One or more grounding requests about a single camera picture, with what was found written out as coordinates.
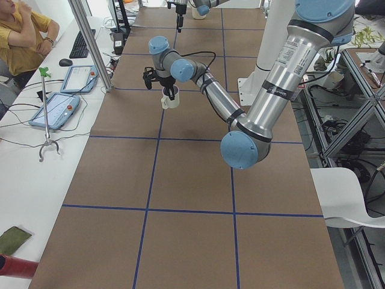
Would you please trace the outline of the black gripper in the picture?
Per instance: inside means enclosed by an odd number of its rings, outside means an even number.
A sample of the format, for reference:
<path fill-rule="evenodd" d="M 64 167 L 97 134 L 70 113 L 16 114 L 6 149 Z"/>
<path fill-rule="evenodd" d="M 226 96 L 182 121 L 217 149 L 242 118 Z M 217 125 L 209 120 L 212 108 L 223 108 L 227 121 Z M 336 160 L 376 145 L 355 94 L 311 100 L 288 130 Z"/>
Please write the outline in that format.
<path fill-rule="evenodd" d="M 184 23 L 184 14 L 186 14 L 188 0 L 167 0 L 167 8 L 171 9 L 171 6 L 176 7 L 176 30 L 178 33 L 182 31 Z"/>
<path fill-rule="evenodd" d="M 172 76 L 168 76 L 168 77 L 158 76 L 158 79 L 159 79 L 160 85 L 167 88 L 167 96 L 169 100 L 173 101 L 175 99 L 174 85 L 176 83 L 176 80 Z"/>

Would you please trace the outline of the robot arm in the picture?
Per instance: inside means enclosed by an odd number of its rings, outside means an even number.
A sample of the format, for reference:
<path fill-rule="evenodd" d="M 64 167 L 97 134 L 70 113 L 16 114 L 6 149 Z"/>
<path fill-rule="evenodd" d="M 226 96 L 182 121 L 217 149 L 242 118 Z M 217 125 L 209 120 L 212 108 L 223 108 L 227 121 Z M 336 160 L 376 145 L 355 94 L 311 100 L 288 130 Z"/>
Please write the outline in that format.
<path fill-rule="evenodd" d="M 242 110 L 207 66 L 181 56 L 167 38 L 149 41 L 155 81 L 192 81 L 231 129 L 222 139 L 224 161 L 247 169 L 270 152 L 272 129 L 321 48 L 340 46 L 353 34 L 354 1 L 295 1 L 288 36 L 248 112 Z"/>
<path fill-rule="evenodd" d="M 193 7 L 197 9 L 197 12 L 200 16 L 205 16 L 209 13 L 210 9 L 217 7 L 227 0 L 193 0 Z M 184 15 L 187 11 L 187 0 L 176 0 L 176 1 L 166 1 L 167 8 L 171 9 L 171 6 L 174 5 L 176 9 L 176 30 L 178 33 L 182 31 Z"/>

